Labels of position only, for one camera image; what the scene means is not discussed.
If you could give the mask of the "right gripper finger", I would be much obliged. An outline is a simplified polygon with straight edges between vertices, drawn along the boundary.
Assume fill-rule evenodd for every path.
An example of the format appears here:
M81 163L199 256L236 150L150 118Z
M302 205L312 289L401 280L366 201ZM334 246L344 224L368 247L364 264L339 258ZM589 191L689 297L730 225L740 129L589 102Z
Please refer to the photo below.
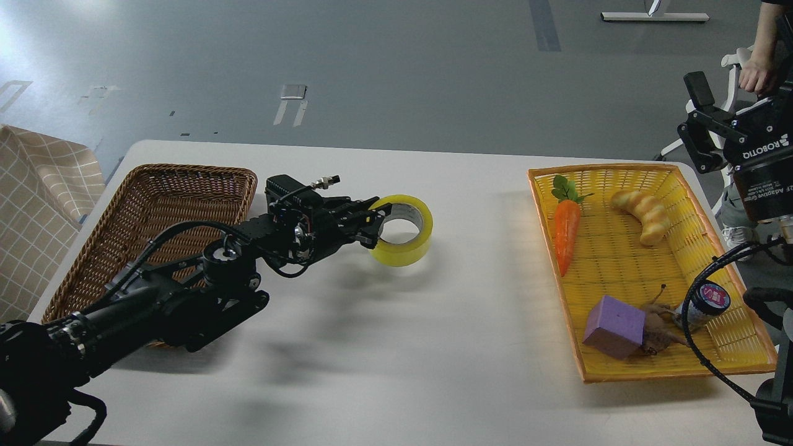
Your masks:
M722 136L726 141L739 146L747 143L747 134L734 128L734 113L716 107L716 100L705 73L689 72L683 76L683 83L694 110L678 126L678 136L699 174L721 170L727 164L728 158L717 154L716 143L711 134Z

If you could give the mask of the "person's hand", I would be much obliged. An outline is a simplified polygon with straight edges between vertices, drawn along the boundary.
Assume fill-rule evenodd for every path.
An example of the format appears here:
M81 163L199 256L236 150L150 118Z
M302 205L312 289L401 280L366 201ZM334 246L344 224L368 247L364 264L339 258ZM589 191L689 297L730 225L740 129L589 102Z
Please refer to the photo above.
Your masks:
M738 85L745 92L765 96L775 82L775 59L766 53L753 53L742 65Z

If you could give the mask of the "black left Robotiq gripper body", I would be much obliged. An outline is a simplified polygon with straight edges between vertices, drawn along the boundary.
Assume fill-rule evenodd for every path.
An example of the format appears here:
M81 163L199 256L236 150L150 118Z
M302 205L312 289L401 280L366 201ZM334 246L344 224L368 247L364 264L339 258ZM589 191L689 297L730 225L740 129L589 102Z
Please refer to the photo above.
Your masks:
M343 205L303 208L295 227L294 248L301 261L320 261L351 243L342 219Z

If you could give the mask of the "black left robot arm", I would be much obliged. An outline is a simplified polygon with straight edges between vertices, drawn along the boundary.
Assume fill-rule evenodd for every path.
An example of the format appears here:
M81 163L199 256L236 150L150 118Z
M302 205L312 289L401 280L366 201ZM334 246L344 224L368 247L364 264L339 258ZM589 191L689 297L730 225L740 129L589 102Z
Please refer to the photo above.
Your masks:
M74 404L94 420L71 441L86 445L107 406L80 391L92 378L154 341L196 352L263 310L256 263L288 277L343 245L376 248L393 203L378 197L323 197L338 176L303 185L289 175L266 182L267 211L235 226L170 226L87 308L43 325L2 324L2 444L32 445L62 426Z

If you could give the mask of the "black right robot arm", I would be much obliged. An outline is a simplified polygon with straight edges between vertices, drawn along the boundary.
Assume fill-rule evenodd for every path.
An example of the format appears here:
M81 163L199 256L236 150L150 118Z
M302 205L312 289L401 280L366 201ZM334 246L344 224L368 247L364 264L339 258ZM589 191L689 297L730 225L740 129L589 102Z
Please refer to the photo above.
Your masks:
M691 300L718 270L755 252L764 252L779 265L791 265L791 78L777 94L748 109L719 109L702 72L683 78L693 110L678 134L698 172L708 173L730 165L746 215L759 223L777 222L781 233L766 241L748 241L713 257L697 274L682 302L681 328L700 364L745 399L755 413L763 440L791 444L791 291L754 287L740 302L757 326L753 344L766 360L751 373L773 373L755 393L730 380L700 350L689 328Z

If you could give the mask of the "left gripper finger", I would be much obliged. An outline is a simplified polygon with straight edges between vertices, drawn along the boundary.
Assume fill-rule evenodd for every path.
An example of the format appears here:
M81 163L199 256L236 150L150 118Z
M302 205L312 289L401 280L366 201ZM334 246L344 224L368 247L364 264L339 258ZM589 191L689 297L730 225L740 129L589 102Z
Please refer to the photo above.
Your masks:
M337 227L372 227L376 222L370 207L377 197L354 200L350 197L331 198L331 219Z
M357 242L369 250L374 250L380 239L380 229L391 212L390 207L375 207L342 216L338 228L343 234L345 245Z

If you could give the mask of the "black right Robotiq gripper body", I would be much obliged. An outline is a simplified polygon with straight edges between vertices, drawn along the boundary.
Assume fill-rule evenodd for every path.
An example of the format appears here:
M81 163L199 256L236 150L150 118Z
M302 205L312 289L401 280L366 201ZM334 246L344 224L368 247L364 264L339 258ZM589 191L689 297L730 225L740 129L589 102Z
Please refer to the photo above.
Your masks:
M732 118L737 136L725 142L733 181L750 220L788 216L791 204L791 88L781 87Z

